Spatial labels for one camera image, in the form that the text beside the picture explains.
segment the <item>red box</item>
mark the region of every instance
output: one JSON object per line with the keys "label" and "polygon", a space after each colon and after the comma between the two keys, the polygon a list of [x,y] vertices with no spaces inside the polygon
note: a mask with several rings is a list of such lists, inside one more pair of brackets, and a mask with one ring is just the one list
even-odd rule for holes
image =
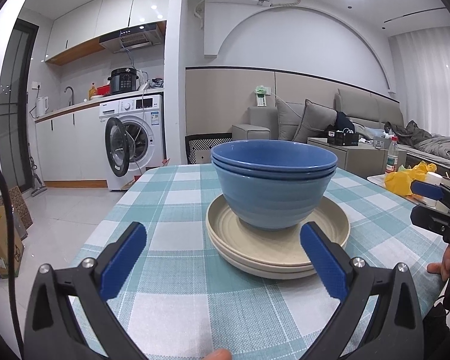
{"label": "red box", "polygon": [[97,95],[109,95],[110,94],[110,85],[99,86],[97,88]]}

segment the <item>mattress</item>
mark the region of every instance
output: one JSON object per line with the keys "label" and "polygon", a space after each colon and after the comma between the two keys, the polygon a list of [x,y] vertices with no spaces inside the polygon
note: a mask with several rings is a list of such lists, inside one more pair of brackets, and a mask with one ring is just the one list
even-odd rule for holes
{"label": "mattress", "polygon": [[429,154],[429,153],[425,153],[424,151],[420,151],[417,150],[413,147],[407,146],[407,145],[398,145],[398,147],[400,149],[406,150],[407,153],[417,156],[417,157],[422,157],[423,159],[427,159],[429,161],[444,165],[446,167],[450,168],[450,160],[446,159],[446,158],[442,158],[442,157],[438,157],[437,155],[433,155],[433,154]]}

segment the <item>white kettle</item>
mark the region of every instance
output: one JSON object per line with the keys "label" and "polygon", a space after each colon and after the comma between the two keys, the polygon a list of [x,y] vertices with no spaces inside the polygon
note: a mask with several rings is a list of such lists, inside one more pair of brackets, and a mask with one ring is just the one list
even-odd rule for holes
{"label": "white kettle", "polygon": [[36,107],[37,107],[37,117],[45,115],[45,112],[48,109],[48,96],[45,97],[38,97],[36,101]]}

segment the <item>rice cooker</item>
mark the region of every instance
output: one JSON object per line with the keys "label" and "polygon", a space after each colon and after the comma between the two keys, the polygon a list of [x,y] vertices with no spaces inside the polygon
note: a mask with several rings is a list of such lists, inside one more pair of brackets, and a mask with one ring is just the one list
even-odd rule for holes
{"label": "rice cooker", "polygon": [[110,81],[111,95],[137,90],[137,70],[132,67],[121,67],[113,70],[108,80]]}

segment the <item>yellow plastic bag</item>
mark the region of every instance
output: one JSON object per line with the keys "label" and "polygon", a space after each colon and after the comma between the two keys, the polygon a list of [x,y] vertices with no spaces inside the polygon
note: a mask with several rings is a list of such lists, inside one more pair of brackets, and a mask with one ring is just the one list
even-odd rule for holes
{"label": "yellow plastic bag", "polygon": [[437,171],[434,163],[422,161],[412,169],[403,169],[399,172],[387,173],[385,175],[385,188],[400,196],[412,195],[410,185],[413,180],[425,181],[428,172]]}

